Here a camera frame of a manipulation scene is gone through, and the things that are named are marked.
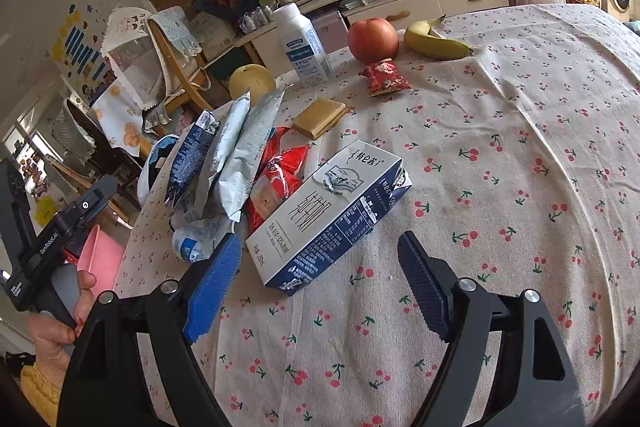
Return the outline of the left hand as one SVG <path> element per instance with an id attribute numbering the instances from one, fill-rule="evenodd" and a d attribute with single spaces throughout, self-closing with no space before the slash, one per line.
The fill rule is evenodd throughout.
<path id="1" fill-rule="evenodd" d="M 33 313 L 27 321 L 28 331 L 35 346 L 35 366 L 43 377 L 58 389 L 63 387 L 66 369 L 70 363 L 70 356 L 64 347 L 71 345 L 80 335 L 94 303 L 91 289 L 96 285 L 96 277 L 87 271 L 79 271 L 77 277 L 80 294 L 74 310 L 76 326 L 73 329 L 41 313 Z"/>

